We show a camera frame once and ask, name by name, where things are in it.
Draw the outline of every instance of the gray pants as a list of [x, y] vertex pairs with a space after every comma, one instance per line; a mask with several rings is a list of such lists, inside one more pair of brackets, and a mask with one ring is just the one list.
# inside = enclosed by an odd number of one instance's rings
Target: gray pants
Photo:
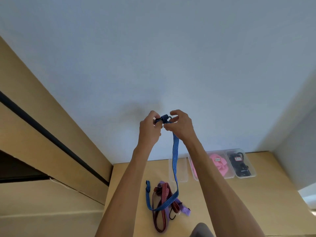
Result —
[[190, 237], [214, 237], [210, 229], [204, 223], [198, 223], [193, 229]]

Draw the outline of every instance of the forearm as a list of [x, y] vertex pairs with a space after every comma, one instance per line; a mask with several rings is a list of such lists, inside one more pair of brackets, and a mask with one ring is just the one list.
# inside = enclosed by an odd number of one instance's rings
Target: forearm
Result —
[[199, 140], [193, 138], [184, 144], [197, 172], [216, 236], [263, 237], [258, 223], [212, 163]]
[[150, 151], [148, 147], [135, 148], [95, 237], [133, 236], [141, 180]]

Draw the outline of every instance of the pink item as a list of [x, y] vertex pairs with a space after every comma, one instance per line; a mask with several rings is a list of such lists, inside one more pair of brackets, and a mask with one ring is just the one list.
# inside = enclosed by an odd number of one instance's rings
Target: pink item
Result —
[[[213, 160], [214, 165], [218, 168], [219, 172], [225, 176], [228, 171], [227, 161], [218, 154], [211, 154], [210, 159]], [[198, 178], [193, 163], [191, 163], [192, 171], [196, 178]]]

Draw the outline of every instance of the clear plastic container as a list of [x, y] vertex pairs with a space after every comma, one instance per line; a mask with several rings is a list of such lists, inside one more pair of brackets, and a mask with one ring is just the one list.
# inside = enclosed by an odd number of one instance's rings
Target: clear plastic container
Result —
[[[188, 167], [186, 165], [186, 155], [179, 157], [177, 161], [177, 180], [178, 182], [188, 182]], [[169, 159], [169, 182], [176, 182], [172, 169], [172, 159]]]
[[257, 175], [255, 168], [242, 149], [230, 149], [226, 150], [225, 153], [238, 178], [248, 178]]
[[[234, 178], [235, 172], [233, 167], [231, 166], [230, 161], [225, 153], [225, 150], [215, 150], [215, 151], [207, 151], [208, 156], [213, 160], [213, 163], [216, 163], [216, 166], [219, 169], [219, 172], [225, 179]], [[198, 181], [198, 176], [195, 172], [195, 168], [193, 166], [192, 160], [190, 155], [188, 154], [189, 163], [192, 171], [193, 178]]]

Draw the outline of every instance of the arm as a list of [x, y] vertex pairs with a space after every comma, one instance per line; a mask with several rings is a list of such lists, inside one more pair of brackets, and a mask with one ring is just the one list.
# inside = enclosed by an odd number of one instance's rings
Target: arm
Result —
[[225, 181], [198, 140], [189, 116], [180, 111], [164, 128], [183, 141], [192, 158], [217, 237], [264, 237], [263, 231], [244, 203]]
[[159, 121], [153, 125], [153, 118], [160, 116], [151, 111], [140, 122], [138, 144], [116, 191], [100, 222], [95, 237], [132, 237], [140, 185], [151, 149], [158, 141], [162, 128]]

